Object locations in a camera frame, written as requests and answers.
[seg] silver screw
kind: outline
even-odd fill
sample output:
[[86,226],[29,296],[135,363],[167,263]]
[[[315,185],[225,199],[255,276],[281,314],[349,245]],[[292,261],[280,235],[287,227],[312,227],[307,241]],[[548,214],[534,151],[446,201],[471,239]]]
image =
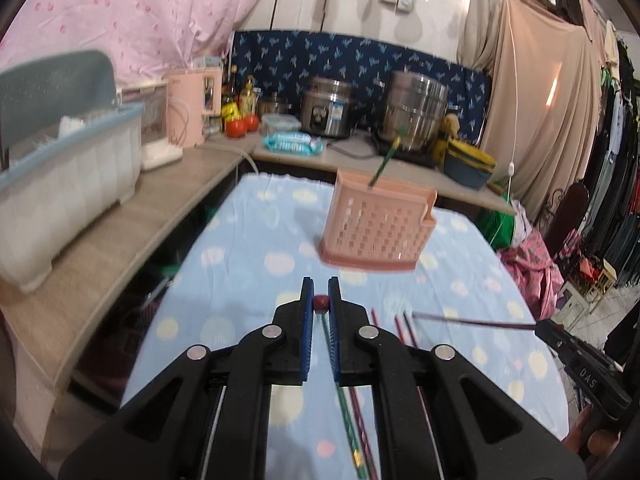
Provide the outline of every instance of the silver screw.
[[277,325],[267,325],[262,329],[262,335],[269,339],[275,339],[282,334],[282,329]]
[[449,345],[440,345],[436,347],[436,357],[443,361],[451,361],[456,356],[456,351]]
[[192,361],[199,361],[207,355],[207,349],[202,345],[194,345],[187,350],[187,357]]
[[360,334],[360,337],[363,337],[364,339],[375,339],[378,337],[380,332],[378,332],[378,329],[374,326],[365,325],[360,327],[358,333]]

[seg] bottle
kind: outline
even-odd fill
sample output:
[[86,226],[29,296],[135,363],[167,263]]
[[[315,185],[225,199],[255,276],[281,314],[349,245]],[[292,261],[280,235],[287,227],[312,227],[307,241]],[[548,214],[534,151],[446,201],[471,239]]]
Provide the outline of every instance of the bottle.
[[233,96],[234,101],[238,101],[238,82],[236,81],[236,72],[238,67],[236,65],[231,66],[231,75],[229,76],[229,82],[226,84],[226,93]]
[[247,77],[244,90],[240,92],[238,99],[238,107],[240,108],[240,115],[244,118],[247,115],[255,114],[255,92],[254,92],[254,76]]

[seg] pink floral fabric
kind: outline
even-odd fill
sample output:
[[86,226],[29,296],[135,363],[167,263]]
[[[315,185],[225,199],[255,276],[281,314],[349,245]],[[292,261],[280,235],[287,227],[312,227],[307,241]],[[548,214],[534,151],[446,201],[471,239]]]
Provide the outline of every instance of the pink floral fabric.
[[500,250],[498,256],[536,321],[551,317],[564,280],[540,231],[534,228],[518,247]]
[[257,0],[27,0],[0,43],[0,70],[67,50],[110,56],[120,84],[228,50]]

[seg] red tomato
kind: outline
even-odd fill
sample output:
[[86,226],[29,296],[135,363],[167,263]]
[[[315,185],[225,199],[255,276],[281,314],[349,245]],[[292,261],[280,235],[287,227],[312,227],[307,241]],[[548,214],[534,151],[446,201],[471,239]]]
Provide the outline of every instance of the red tomato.
[[225,131],[227,137],[242,137],[246,133],[246,124],[244,124],[242,119],[227,121]]
[[254,114],[245,116],[243,121],[244,121],[244,124],[246,124],[246,130],[248,132],[254,132],[255,130],[258,129],[258,126],[260,125],[260,120],[258,119],[258,116]]

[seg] small pot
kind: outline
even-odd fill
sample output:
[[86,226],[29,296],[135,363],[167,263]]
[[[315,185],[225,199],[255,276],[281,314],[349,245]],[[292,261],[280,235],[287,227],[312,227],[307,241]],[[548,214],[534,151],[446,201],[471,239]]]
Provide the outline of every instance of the small pot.
[[264,114],[288,114],[292,105],[286,98],[280,97],[277,92],[261,97],[258,101],[258,118]]

